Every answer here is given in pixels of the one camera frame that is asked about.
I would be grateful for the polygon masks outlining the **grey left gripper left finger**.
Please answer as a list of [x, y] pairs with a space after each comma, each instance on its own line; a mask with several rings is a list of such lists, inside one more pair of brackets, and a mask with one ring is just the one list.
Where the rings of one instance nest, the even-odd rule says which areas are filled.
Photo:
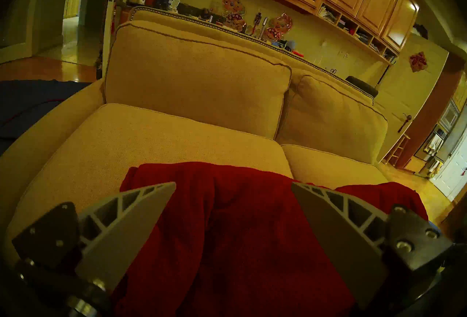
[[108, 196], [77, 213], [63, 202], [12, 239], [21, 259], [54, 270], [72, 261], [73, 273], [114, 289], [146, 243], [176, 183], [161, 183]]

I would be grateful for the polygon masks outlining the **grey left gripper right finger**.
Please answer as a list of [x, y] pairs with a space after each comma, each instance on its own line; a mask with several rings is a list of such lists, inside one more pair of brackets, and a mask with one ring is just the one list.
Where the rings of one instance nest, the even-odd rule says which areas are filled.
[[386, 214], [334, 190], [293, 182], [291, 191], [357, 309], [409, 309], [439, 281], [453, 243], [408, 207]]

